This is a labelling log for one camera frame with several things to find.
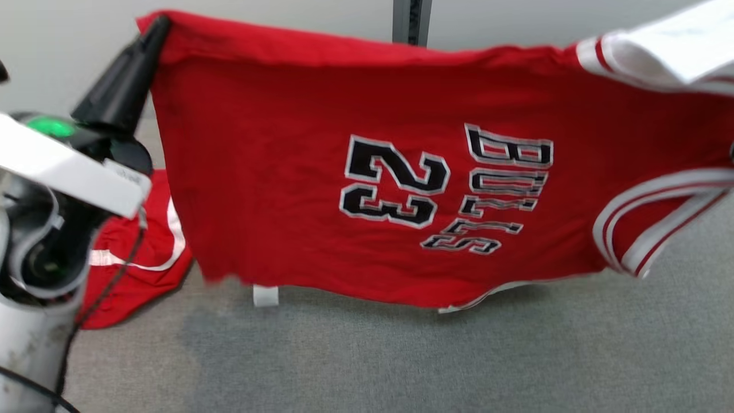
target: green button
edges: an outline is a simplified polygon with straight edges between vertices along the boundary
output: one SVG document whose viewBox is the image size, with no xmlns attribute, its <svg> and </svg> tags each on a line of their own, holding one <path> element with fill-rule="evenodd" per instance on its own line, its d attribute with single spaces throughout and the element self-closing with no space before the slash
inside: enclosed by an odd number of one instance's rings
<svg viewBox="0 0 734 413">
<path fill-rule="evenodd" d="M 54 118 L 35 118 L 26 125 L 42 134 L 63 139 L 74 134 L 74 126 Z"/>
</svg>

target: white wall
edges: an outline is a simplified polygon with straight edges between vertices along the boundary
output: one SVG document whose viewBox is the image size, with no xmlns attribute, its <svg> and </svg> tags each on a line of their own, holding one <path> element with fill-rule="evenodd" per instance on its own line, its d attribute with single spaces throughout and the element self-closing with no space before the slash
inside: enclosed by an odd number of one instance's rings
<svg viewBox="0 0 734 413">
<path fill-rule="evenodd" d="M 483 49 L 514 43 L 566 46 L 637 26 L 702 0 L 433 0 L 432 49 Z"/>
<path fill-rule="evenodd" d="M 68 114 L 133 39 L 134 18 L 159 9 L 392 38 L 393 0 L 0 0 L 0 60 L 11 78 L 0 86 L 0 111 Z"/>
</svg>

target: red basketball jersey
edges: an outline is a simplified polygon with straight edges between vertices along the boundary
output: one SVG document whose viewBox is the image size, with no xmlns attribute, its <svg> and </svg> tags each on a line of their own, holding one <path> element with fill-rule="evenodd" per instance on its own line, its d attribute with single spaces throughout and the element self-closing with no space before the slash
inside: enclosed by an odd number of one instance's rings
<svg viewBox="0 0 734 413">
<path fill-rule="evenodd" d="M 642 275 L 734 185 L 734 100 L 705 92 L 732 84 L 651 87 L 605 38 L 448 53 L 168 15 L 153 100 L 208 280 L 447 307 Z"/>
<path fill-rule="evenodd" d="M 176 289 L 192 261 L 181 222 L 171 201 L 165 169 L 150 178 L 152 187 L 145 200 L 148 229 L 124 277 L 102 300 L 82 328 L 107 328 L 124 321 L 153 299 Z M 139 234 L 138 217 L 110 218 L 102 227 L 89 255 L 90 271 L 82 309 L 92 306 L 115 278 Z"/>
</svg>

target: jersey armhole trim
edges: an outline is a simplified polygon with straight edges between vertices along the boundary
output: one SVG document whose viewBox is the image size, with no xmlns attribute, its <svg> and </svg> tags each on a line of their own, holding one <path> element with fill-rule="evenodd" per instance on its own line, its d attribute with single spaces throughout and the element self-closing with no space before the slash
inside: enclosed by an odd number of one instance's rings
<svg viewBox="0 0 734 413">
<path fill-rule="evenodd" d="M 734 187 L 734 170 L 709 168 L 686 170 L 643 182 L 614 197 L 592 227 L 594 242 L 609 266 L 617 272 L 646 275 L 654 258 L 678 229 L 713 206 Z M 640 233 L 630 248 L 614 250 L 614 230 L 629 211 L 655 201 L 691 196 L 675 211 Z"/>
</svg>

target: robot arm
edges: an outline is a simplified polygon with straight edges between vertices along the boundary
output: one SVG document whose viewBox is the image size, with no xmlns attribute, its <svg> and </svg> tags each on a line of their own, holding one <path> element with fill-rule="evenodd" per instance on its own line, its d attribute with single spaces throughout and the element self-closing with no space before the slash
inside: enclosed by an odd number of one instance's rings
<svg viewBox="0 0 734 413">
<path fill-rule="evenodd" d="M 145 227 L 153 165 L 133 133 L 169 28 L 160 16 L 123 50 L 71 119 L 0 114 L 0 413 L 75 411 L 59 395 L 88 255 L 110 216 Z"/>
</svg>

